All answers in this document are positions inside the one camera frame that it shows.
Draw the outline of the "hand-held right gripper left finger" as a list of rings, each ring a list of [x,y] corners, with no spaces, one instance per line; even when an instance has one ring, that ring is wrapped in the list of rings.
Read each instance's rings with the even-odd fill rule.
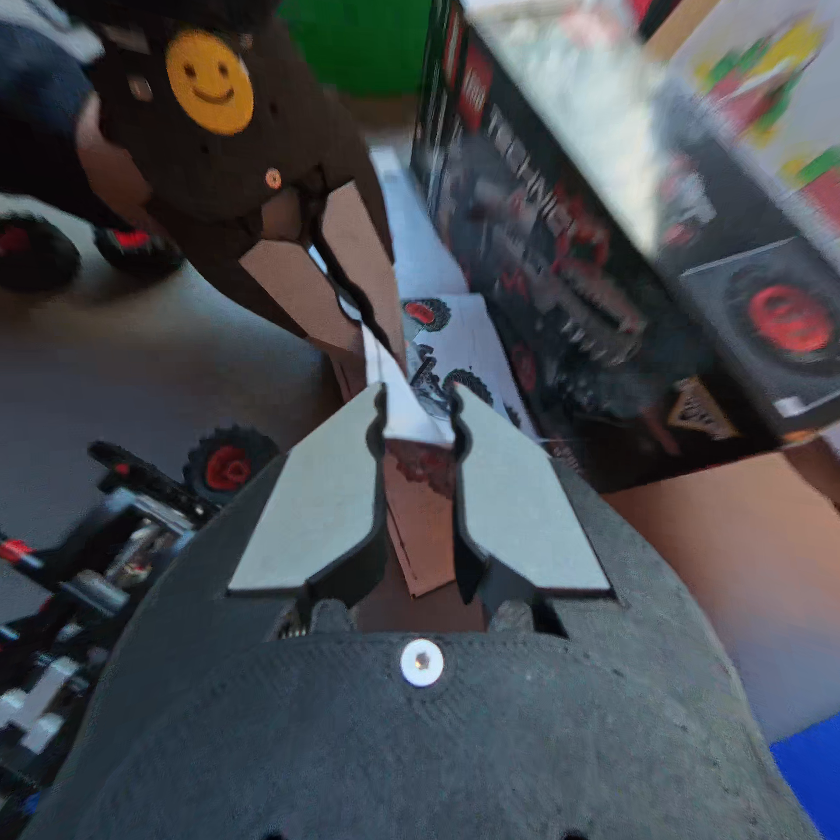
[[[288,454],[227,584],[235,597],[354,607],[388,555],[383,384],[368,386]]]

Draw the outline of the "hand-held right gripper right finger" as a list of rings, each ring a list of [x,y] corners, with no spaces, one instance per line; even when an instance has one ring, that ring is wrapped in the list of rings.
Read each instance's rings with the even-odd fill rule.
[[[455,578],[463,603],[611,595],[548,454],[462,384],[452,422]]]

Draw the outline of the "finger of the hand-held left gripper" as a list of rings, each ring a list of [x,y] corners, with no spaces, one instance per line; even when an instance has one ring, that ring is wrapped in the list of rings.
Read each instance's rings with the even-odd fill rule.
[[[318,248],[363,325],[406,371],[403,310],[393,257],[355,181],[328,195],[320,216]]]
[[[297,244],[261,240],[239,264],[325,353],[347,403],[366,387],[361,326],[345,312],[329,279]]]

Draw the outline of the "instruction booklet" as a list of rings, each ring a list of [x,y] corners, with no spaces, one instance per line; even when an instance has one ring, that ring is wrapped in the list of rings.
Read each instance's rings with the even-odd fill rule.
[[[453,394],[465,385],[503,419],[520,411],[485,302],[459,293],[401,300],[407,370],[361,323],[368,384],[385,387],[386,526],[408,594],[455,583]]]

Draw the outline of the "black toy tire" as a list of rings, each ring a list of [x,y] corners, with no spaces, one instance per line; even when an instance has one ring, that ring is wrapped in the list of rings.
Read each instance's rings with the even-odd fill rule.
[[[76,245],[43,217],[1,216],[1,288],[22,295],[67,289],[77,277],[81,257]]]

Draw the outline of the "person's left forearm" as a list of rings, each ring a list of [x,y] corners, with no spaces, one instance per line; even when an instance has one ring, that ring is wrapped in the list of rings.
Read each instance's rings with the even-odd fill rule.
[[[61,46],[32,28],[1,24],[1,193],[125,229],[78,158],[77,121],[91,94],[82,65]]]

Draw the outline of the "black toy set box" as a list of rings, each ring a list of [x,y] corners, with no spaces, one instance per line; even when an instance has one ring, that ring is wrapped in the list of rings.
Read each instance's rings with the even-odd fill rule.
[[[432,2],[411,157],[525,412],[606,492],[838,434],[838,237],[629,5]]]

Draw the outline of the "person's left hand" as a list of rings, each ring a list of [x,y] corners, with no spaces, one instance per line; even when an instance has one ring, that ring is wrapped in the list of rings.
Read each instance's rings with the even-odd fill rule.
[[[87,98],[76,125],[77,157],[92,191],[133,228],[161,235],[160,226],[147,212],[152,188],[131,154],[111,143],[101,132],[100,99]]]

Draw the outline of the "black toy wheel red rim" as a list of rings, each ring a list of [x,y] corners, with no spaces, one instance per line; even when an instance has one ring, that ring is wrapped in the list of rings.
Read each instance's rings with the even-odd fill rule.
[[[183,483],[197,497],[223,508],[279,453],[270,437],[252,427],[218,427],[189,452]]]
[[[166,239],[142,230],[93,228],[93,243],[110,266],[142,279],[168,277],[182,268],[184,255]]]

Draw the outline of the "green plastic bin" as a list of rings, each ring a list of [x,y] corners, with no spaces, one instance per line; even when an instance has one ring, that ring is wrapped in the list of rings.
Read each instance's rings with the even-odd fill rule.
[[[283,1],[286,23],[322,84],[354,98],[416,94],[430,1]]]

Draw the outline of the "toy truck model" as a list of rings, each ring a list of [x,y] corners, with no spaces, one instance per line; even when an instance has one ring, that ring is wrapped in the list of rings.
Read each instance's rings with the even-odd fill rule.
[[[2,830],[35,812],[66,760],[119,637],[152,584],[218,513],[130,451],[97,441],[102,497],[61,542],[2,533],[2,561],[40,585],[38,610],[1,629]]]

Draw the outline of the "blue plastic bin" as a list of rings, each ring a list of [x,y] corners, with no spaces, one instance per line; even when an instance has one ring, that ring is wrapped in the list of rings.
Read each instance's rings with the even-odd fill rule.
[[[770,745],[784,779],[825,839],[839,838],[839,715]]]

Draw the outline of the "white instruction sheet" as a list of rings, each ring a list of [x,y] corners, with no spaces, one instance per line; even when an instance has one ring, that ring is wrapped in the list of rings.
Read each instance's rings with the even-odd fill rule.
[[[838,237],[839,2],[646,2],[638,34],[728,137]]]

